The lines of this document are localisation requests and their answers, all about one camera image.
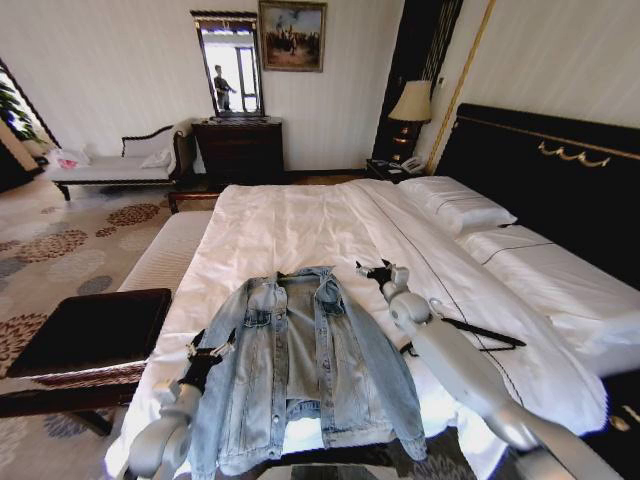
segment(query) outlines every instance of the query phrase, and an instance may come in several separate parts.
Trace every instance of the wooden bed frame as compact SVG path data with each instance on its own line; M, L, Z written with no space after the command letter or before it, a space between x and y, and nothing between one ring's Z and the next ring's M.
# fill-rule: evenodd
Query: wooden bed frame
M640 130L463 103L436 174L640 289Z

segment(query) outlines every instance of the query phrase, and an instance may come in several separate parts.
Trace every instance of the mirror frame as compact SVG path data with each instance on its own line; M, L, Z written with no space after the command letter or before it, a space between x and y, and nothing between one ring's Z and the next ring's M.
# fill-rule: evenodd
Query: mirror frame
M204 70L207 74L207 82L209 82L209 93L211 94L211 103L213 104L213 110L215 116L218 118L233 118L233 117L264 117L264 97L262 95L262 59L260 58L260 39L258 33L258 14L257 12L230 12L230 11L211 11L211 10L190 10L193 22L198 34L198 42L200 44L200 53L202 54L202 61L204 63ZM211 79L211 71L207 64L207 55L204 50L204 39L202 38L202 31L200 30L201 20L247 20L252 21L255 24L253 29L253 49L256 59L257 68L257 94L260 97L260 109L256 112L230 112L223 115L218 110L218 104L216 102L215 88Z

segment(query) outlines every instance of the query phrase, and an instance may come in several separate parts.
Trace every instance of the lampshade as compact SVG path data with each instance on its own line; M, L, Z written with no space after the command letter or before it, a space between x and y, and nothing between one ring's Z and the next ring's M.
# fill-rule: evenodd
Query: lampshade
M431 120L431 82L429 80L412 80L407 82L396 103L395 108L389 114L394 120L407 122L424 122Z

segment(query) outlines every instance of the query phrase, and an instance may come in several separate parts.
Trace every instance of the picture frame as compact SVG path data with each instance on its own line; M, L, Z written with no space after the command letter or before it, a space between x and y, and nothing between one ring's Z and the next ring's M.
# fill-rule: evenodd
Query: picture frame
M322 72L326 3L261 0L258 4L264 70Z

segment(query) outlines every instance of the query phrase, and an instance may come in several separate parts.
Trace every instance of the lamp base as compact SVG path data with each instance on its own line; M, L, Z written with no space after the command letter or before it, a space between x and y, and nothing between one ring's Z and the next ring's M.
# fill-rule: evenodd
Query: lamp base
M392 162L401 163L413 155L424 122L395 120L393 123L389 158Z

